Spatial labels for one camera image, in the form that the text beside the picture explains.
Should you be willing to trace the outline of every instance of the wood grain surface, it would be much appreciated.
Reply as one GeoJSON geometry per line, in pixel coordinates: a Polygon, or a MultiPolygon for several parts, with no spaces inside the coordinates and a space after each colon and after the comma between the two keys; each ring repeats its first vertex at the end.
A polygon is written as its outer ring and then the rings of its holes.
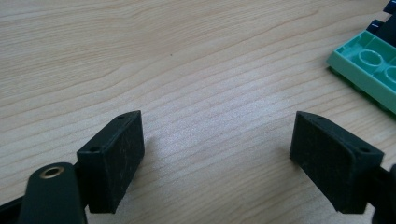
{"type": "Polygon", "coordinates": [[[118,114],[146,156],[90,223],[370,223],[336,213],[289,159],[295,112],[396,162],[396,119],[333,75],[331,52],[387,0],[1,0],[0,203],[118,114]]]}

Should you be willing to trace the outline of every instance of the wooden table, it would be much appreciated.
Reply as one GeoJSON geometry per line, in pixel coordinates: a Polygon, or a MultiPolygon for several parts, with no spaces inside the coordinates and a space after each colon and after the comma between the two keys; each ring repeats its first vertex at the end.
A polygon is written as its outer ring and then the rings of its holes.
{"type": "Polygon", "coordinates": [[[289,159],[295,112],[396,162],[396,119],[325,63],[388,1],[0,2],[0,203],[118,114],[146,156],[116,215],[90,223],[370,223],[336,213],[289,159]]]}

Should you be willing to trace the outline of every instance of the screw hole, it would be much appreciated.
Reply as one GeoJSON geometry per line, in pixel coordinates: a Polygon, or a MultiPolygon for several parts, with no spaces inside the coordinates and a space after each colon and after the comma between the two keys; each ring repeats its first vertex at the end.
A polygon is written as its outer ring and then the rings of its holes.
{"type": "Polygon", "coordinates": [[[51,167],[40,174],[42,179],[51,179],[57,175],[60,175],[64,171],[62,166],[51,167]]]}
{"type": "Polygon", "coordinates": [[[361,147],[361,148],[359,148],[362,152],[364,152],[364,153],[368,153],[368,152],[370,152],[370,149],[368,149],[368,148],[366,148],[366,147],[361,147]]]}
{"type": "Polygon", "coordinates": [[[100,150],[100,147],[91,147],[90,152],[97,152],[100,150]]]}

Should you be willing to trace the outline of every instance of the building block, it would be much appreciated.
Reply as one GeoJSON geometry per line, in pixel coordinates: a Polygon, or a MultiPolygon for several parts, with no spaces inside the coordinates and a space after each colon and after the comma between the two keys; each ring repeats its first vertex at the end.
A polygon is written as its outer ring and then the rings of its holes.
{"type": "Polygon", "coordinates": [[[331,69],[396,114],[396,48],[363,31],[336,49],[331,69]]]}

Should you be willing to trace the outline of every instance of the green toy block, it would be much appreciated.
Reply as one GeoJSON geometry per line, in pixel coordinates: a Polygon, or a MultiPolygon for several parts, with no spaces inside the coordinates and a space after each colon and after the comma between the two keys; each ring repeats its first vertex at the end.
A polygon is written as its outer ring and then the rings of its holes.
{"type": "Polygon", "coordinates": [[[336,49],[327,63],[396,114],[396,48],[392,45],[363,31],[336,49]]]}

